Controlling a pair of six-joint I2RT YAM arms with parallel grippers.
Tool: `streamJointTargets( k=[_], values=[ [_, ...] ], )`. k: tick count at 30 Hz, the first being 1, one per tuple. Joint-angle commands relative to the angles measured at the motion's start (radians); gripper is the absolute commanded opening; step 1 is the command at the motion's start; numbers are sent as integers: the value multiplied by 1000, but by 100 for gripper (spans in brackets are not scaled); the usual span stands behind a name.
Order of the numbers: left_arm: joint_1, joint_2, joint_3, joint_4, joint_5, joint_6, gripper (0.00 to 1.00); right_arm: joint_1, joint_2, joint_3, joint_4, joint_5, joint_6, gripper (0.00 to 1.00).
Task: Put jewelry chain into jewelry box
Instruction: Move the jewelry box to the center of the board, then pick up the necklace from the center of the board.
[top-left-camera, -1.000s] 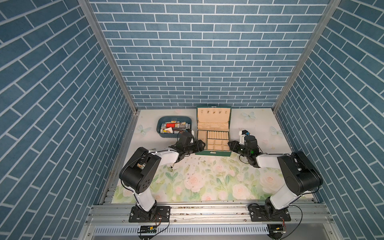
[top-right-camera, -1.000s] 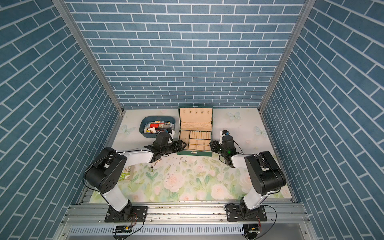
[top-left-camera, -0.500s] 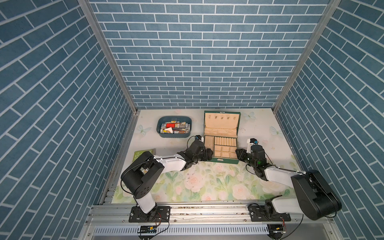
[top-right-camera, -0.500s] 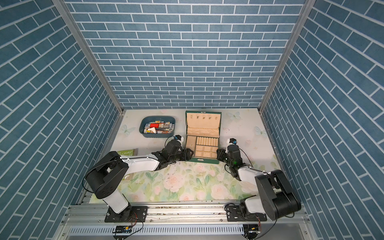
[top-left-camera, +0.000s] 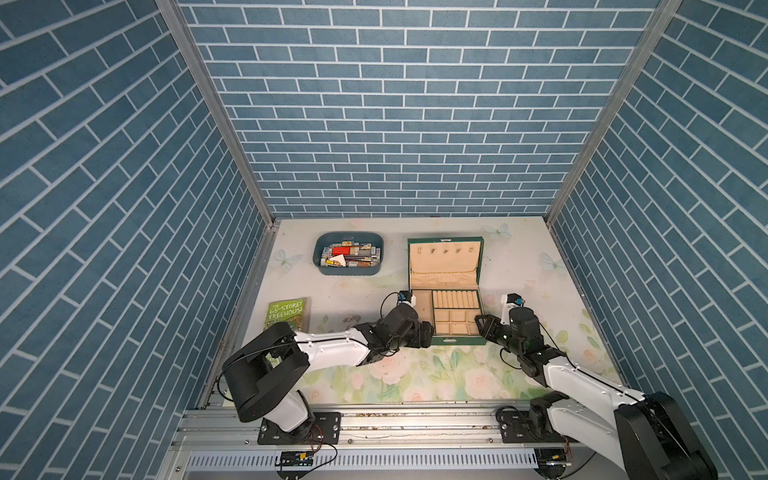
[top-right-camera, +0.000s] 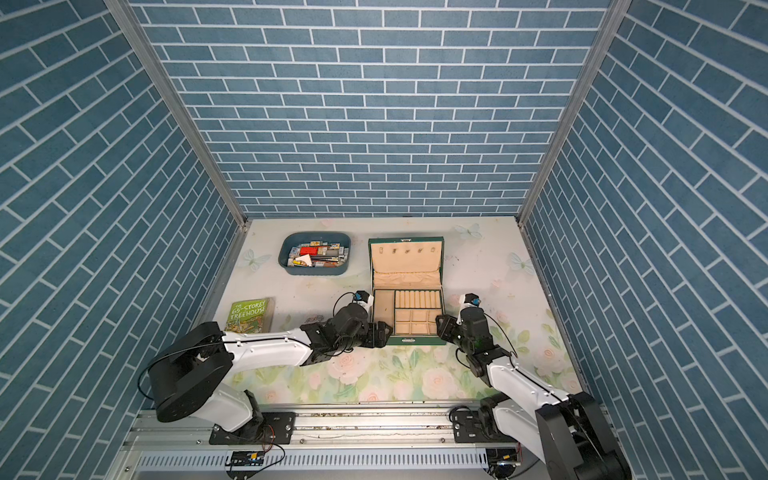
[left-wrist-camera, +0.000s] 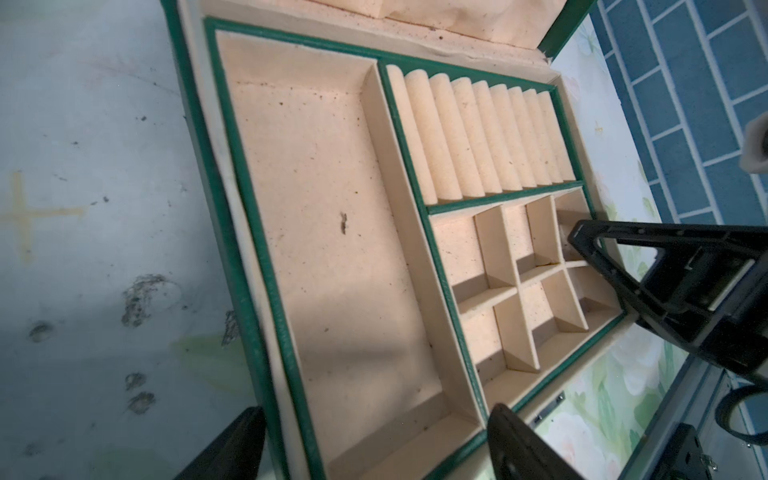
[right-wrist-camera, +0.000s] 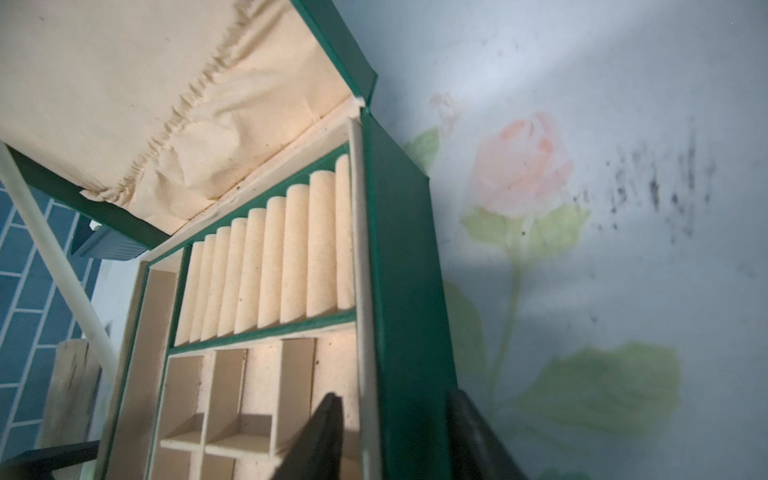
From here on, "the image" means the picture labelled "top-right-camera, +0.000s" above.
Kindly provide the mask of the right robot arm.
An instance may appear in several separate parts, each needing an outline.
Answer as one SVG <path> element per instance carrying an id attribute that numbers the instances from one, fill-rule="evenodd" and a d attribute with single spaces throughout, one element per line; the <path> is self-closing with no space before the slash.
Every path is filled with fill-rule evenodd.
<path id="1" fill-rule="evenodd" d="M 436 317 L 438 336 L 466 356 L 468 368 L 497 393 L 481 401 L 483 433 L 510 437 L 535 455 L 552 479 L 631 479 L 628 461 L 598 402 L 570 394 L 520 366 L 494 340 L 476 299 L 457 317 Z"/>

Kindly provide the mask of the green jewelry box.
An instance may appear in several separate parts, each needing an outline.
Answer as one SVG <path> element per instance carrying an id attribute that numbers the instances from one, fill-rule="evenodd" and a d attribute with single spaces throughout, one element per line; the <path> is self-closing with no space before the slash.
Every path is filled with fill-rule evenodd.
<path id="1" fill-rule="evenodd" d="M 368 252 L 373 320 L 391 329 L 387 344 L 441 345 L 436 319 L 445 313 L 444 239 L 373 238 Z"/>

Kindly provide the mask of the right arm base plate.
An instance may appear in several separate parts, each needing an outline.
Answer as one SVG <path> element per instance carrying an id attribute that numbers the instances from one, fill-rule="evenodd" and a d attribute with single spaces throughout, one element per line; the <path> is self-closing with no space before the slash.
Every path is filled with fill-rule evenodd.
<path id="1" fill-rule="evenodd" d="M 448 412 L 456 443 L 516 443 L 514 437 L 503 434 L 492 414 L 484 407 L 478 410 L 456 406 Z"/>

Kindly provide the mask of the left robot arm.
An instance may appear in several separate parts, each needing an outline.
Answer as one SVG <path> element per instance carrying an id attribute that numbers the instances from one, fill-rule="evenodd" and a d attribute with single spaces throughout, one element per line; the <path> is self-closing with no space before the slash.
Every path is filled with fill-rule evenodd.
<path id="1" fill-rule="evenodd" d="M 263 422 L 255 395 L 225 379 L 248 370 L 323 363 L 356 348 L 382 348 L 393 328 L 372 320 L 370 309 L 370 299 L 362 296 L 329 319 L 285 332 L 239 334 L 216 322 L 198 325 L 147 366 L 157 420 L 196 417 L 254 438 Z"/>

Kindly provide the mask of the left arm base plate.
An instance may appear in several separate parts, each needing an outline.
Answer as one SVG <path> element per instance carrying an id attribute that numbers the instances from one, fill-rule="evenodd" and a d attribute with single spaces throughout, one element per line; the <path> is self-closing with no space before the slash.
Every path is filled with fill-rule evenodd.
<path id="1" fill-rule="evenodd" d="M 295 426 L 294 412 L 257 413 L 250 421 L 234 431 L 214 425 L 210 445 L 287 445 Z"/>

